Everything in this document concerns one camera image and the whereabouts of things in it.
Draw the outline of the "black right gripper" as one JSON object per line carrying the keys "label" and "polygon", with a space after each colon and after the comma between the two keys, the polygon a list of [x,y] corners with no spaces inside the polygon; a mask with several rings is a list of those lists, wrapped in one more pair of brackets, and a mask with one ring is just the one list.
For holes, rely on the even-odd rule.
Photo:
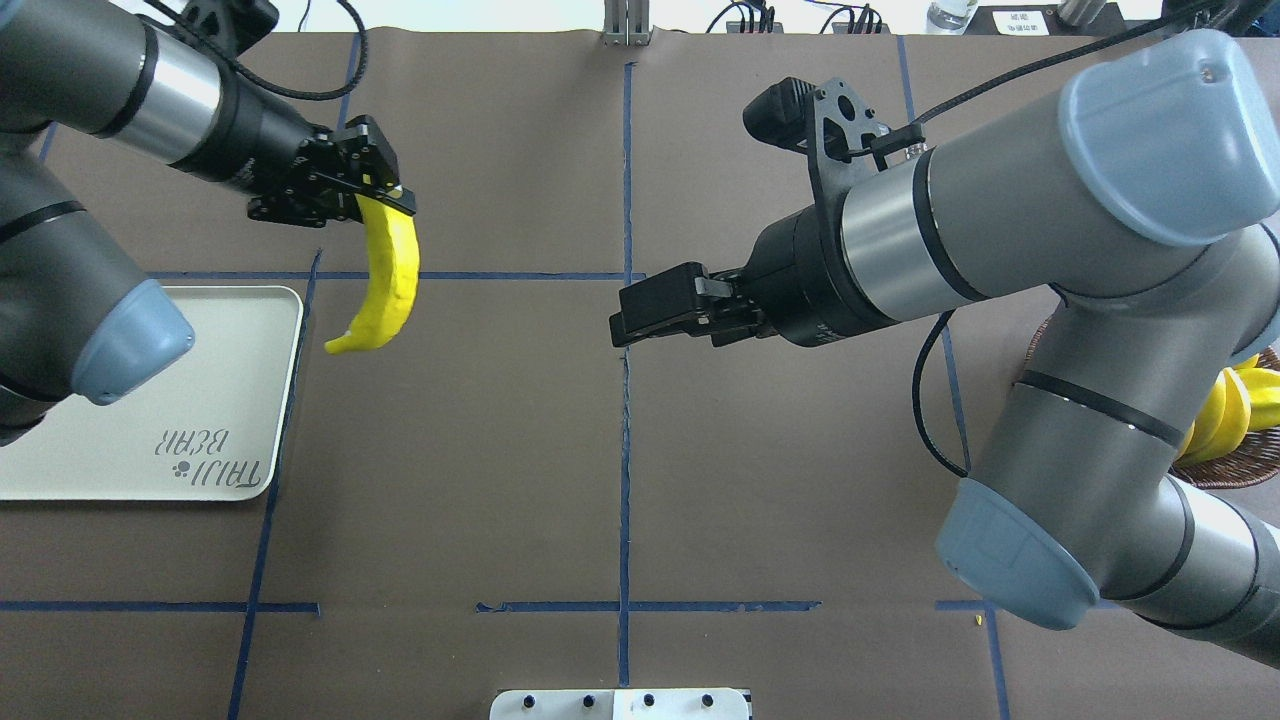
{"label": "black right gripper", "polygon": [[895,323],[852,278],[829,215],[806,208],[764,228],[744,266],[710,277],[682,263],[622,288],[609,333],[614,348],[677,334],[818,347]]}

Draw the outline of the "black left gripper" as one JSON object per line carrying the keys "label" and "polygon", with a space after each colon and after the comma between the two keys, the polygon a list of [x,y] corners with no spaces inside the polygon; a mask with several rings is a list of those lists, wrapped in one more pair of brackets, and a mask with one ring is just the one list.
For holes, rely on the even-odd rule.
{"label": "black left gripper", "polygon": [[307,122],[288,102],[221,73],[221,100],[200,145],[200,177],[250,196],[248,219],[283,225],[362,223],[358,199],[408,217],[416,196],[401,186],[394,149],[376,120],[357,115],[339,129]]}

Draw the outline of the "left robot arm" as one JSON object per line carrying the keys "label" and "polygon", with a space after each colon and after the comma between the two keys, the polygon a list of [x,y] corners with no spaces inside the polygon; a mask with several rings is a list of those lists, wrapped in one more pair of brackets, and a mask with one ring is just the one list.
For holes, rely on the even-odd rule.
{"label": "left robot arm", "polygon": [[243,55],[279,24],[273,1],[3,4],[3,443],[40,427],[69,398],[114,404],[183,357],[195,329],[40,155],[58,129],[114,143],[93,178],[116,195],[136,177],[132,151],[244,196],[253,222],[365,228],[367,287],[330,354],[380,348],[408,322],[420,282],[413,192],[372,117],[342,127],[298,102],[349,95],[369,67],[369,32],[334,90],[265,79]]}

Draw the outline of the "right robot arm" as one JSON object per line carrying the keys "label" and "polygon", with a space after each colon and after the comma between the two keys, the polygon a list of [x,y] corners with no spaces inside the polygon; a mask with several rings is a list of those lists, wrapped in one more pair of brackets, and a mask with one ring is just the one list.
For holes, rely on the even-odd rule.
{"label": "right robot arm", "polygon": [[1277,338],[1277,129],[1242,46],[1192,29],[895,167],[841,79],[787,77],[748,133],[806,158],[813,205],[746,264],[620,293],[612,342],[815,347],[1050,287],[1060,300],[936,541],[1052,630],[1108,600],[1277,665],[1277,529],[1170,473],[1219,373]]}

